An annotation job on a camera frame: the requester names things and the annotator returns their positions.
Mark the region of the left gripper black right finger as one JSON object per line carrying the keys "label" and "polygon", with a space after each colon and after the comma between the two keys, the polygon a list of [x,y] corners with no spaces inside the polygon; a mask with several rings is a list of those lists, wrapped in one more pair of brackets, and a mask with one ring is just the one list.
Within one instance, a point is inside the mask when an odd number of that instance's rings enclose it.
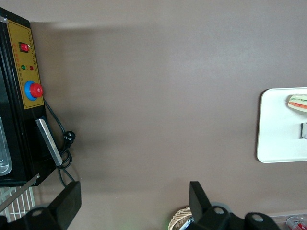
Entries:
{"label": "left gripper black right finger", "polygon": [[194,222],[188,230],[279,230],[273,219],[263,213],[249,212],[239,218],[222,206],[213,206],[201,184],[189,184],[189,207]]}

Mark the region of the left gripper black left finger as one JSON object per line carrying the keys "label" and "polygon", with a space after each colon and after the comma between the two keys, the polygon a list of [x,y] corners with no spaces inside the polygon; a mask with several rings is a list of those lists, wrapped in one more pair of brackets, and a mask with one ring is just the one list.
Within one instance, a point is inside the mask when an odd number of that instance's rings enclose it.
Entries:
{"label": "left gripper black left finger", "polygon": [[2,230],[66,230],[82,205],[81,183],[70,182],[47,206],[29,211],[16,221],[0,217]]}

